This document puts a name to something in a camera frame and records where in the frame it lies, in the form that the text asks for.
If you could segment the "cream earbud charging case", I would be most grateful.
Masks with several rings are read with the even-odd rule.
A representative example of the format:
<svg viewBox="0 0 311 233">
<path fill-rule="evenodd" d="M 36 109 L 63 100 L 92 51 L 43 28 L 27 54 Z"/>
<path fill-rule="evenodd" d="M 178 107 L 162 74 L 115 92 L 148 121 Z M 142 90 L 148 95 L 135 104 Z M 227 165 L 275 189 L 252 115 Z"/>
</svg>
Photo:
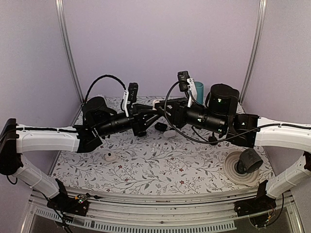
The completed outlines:
<svg viewBox="0 0 311 233">
<path fill-rule="evenodd" d="M 160 100 L 153 100 L 153 102 L 152 102 L 152 106 L 153 106 L 153 108 L 155 109 L 155 105 L 157 104 L 157 103 L 159 103 L 160 102 Z"/>
</svg>

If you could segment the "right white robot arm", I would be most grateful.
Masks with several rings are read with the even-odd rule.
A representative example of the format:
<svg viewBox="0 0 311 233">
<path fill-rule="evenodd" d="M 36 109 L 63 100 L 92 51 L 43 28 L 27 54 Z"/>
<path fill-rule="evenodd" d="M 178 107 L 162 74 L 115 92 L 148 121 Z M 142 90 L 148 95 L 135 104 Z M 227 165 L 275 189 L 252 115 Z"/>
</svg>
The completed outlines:
<svg viewBox="0 0 311 233">
<path fill-rule="evenodd" d="M 226 84 L 214 84 L 205 106 L 188 99 L 153 101 L 153 107 L 178 131 L 186 124 L 225 137 L 233 145 L 253 148 L 272 146 L 302 150 L 304 153 L 289 168 L 265 181 L 262 193 L 252 199 L 251 207 L 261 212 L 276 199 L 311 176 L 311 127 L 271 120 L 252 114 L 237 114 L 239 92 Z"/>
</svg>

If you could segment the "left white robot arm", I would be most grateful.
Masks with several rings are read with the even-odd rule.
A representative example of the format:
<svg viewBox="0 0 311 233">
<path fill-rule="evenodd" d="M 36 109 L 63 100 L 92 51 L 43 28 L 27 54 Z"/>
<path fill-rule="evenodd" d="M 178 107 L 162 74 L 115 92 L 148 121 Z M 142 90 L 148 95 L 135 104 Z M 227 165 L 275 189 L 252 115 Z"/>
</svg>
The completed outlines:
<svg viewBox="0 0 311 233">
<path fill-rule="evenodd" d="M 0 173 L 24 181 L 67 211 L 72 200 L 63 183 L 43 173 L 22 154 L 45 150 L 92 152 L 106 136 L 115 133 L 132 130 L 135 136 L 144 136 L 160 118 L 154 107 L 143 104 L 126 105 L 123 112 L 117 113 L 101 96 L 87 101 L 82 113 L 82 125 L 65 128 L 29 127 L 18 125 L 14 118 L 8 119 L 0 134 Z"/>
</svg>

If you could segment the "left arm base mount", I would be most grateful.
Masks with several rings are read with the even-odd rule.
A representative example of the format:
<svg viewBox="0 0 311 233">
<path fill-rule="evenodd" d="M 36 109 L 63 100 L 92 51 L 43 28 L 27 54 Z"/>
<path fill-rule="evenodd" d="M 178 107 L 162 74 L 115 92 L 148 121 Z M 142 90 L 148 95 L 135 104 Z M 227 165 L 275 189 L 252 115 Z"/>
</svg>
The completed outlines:
<svg viewBox="0 0 311 233">
<path fill-rule="evenodd" d="M 53 198 L 48 198 L 47 207 L 73 215 L 86 216 L 89 201 L 82 200 L 81 195 L 74 198 L 69 197 L 64 184 L 58 179 L 55 180 L 58 184 L 59 193 Z"/>
</svg>

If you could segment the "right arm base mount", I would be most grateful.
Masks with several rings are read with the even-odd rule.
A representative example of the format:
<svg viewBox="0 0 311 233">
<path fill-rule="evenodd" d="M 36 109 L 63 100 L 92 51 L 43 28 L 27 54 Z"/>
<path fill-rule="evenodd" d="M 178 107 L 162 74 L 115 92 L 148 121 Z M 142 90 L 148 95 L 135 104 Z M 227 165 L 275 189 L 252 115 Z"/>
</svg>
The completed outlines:
<svg viewBox="0 0 311 233">
<path fill-rule="evenodd" d="M 259 184 L 257 194 L 254 198 L 240 200 L 234 203 L 234 211 L 238 216 L 256 214 L 276 208 L 276 198 L 267 196 L 267 183 L 268 181 L 265 180 Z"/>
</svg>

